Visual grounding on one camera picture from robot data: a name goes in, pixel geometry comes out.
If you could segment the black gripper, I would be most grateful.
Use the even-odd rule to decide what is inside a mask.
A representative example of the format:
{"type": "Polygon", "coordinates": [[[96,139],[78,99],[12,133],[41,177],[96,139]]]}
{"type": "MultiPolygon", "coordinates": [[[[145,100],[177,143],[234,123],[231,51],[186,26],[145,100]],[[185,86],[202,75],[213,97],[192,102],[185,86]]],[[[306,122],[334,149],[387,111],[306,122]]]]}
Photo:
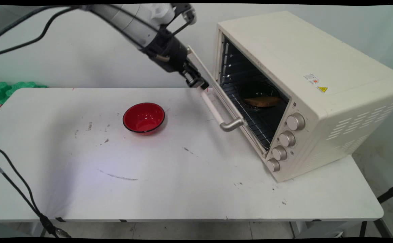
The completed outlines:
{"type": "Polygon", "coordinates": [[[188,63],[187,48],[175,36],[170,34],[171,32],[167,29],[159,29],[159,33],[147,46],[141,49],[141,52],[169,73],[179,72],[182,74],[185,72],[188,87],[199,87],[206,90],[209,83],[202,77],[192,62],[188,63]]]}

